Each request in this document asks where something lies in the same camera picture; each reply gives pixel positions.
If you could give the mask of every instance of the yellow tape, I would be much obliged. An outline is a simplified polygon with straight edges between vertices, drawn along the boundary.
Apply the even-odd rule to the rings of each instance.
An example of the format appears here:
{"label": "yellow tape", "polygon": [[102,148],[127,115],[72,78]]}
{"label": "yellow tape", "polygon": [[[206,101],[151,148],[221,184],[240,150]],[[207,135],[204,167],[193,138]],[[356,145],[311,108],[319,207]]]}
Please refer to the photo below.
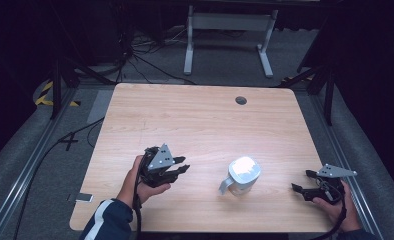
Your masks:
{"label": "yellow tape", "polygon": [[[282,82],[288,82],[288,81],[291,81],[291,80],[293,80],[292,77],[286,77],[286,78],[283,78],[281,81]],[[302,79],[302,81],[312,81],[312,77],[307,77],[305,79]]]}
{"label": "yellow tape", "polygon": [[[41,94],[39,95],[38,99],[35,101],[35,105],[47,105],[47,106],[54,105],[53,101],[45,100],[47,93],[50,91],[50,89],[52,87],[53,87],[53,81],[48,80],[47,84],[45,84],[44,88],[42,89]],[[79,107],[79,106],[81,106],[81,101],[72,101],[69,104],[69,106]]]}

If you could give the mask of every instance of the white stripe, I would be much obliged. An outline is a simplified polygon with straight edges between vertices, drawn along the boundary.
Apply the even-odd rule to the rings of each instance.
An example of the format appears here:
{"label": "white stripe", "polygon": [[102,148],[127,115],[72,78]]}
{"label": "white stripe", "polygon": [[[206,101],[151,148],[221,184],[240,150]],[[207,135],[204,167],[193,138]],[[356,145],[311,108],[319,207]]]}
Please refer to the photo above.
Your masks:
{"label": "white stripe", "polygon": [[94,226],[91,228],[90,232],[85,237],[85,240],[95,239],[95,237],[98,234],[98,231],[100,231],[100,228],[101,228],[101,226],[103,226],[103,223],[104,223],[103,213],[104,213],[104,211],[106,211],[106,208],[112,202],[113,202],[113,200],[106,200],[103,203],[101,203],[100,206],[97,208],[97,211],[95,211],[95,214],[94,214]]}

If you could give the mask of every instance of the wooden table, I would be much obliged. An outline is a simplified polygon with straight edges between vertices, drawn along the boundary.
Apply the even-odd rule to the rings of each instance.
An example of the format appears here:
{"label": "wooden table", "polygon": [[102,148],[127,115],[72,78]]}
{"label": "wooden table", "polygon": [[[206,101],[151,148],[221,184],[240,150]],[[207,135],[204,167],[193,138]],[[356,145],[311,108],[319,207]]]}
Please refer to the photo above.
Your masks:
{"label": "wooden table", "polygon": [[[238,96],[247,103],[237,104]],[[76,203],[71,228],[82,230],[100,201],[116,197],[136,155],[163,143],[191,167],[170,190],[143,205],[143,231],[331,228],[322,211],[291,189],[291,183],[316,187],[305,170],[322,167],[291,90],[147,84],[116,86],[81,188],[94,200]],[[245,155],[261,165],[259,179],[241,197],[221,196],[229,163]]]}

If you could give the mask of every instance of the navy jacket sleeve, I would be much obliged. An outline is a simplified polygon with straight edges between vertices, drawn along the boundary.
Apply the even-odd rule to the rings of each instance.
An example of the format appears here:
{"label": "navy jacket sleeve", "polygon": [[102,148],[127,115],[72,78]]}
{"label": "navy jacket sleeve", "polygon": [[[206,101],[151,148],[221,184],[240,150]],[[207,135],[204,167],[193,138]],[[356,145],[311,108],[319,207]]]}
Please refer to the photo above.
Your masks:
{"label": "navy jacket sleeve", "polygon": [[79,239],[129,239],[132,209],[124,202],[110,199],[101,202]]}
{"label": "navy jacket sleeve", "polygon": [[366,232],[363,229],[339,233],[337,240],[377,240],[377,238],[371,233]]}

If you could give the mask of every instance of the hand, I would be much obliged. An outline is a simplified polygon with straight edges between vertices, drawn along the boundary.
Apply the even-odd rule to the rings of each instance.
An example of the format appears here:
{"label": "hand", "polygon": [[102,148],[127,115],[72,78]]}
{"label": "hand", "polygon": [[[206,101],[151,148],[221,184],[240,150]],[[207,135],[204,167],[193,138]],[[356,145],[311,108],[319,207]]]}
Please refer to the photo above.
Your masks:
{"label": "hand", "polygon": [[[361,229],[361,226],[358,221],[356,207],[352,201],[352,193],[350,191],[350,187],[349,185],[347,185],[346,182],[344,181],[341,182],[343,183],[344,192],[346,193],[344,196],[344,201],[346,201],[347,214],[346,214],[346,218],[341,223],[339,231],[349,232],[349,231]],[[341,201],[335,205],[331,205],[321,198],[314,198],[313,202],[328,214],[333,224],[337,223],[338,217],[340,216],[341,213],[341,207],[342,207]]]}
{"label": "hand", "polygon": [[[132,202],[134,200],[135,179],[137,177],[138,168],[140,166],[142,159],[143,156],[137,156],[135,158],[134,165],[132,166],[132,169],[128,171],[128,174],[126,174],[122,188],[118,196],[116,197],[118,200],[124,202],[126,205],[128,205],[131,208],[132,208]],[[171,186],[168,183],[163,184],[156,188],[152,188],[144,183],[140,183],[137,187],[137,193],[138,196],[140,197],[141,204],[147,201],[151,196],[161,194],[164,191],[168,190],[170,187]]]}

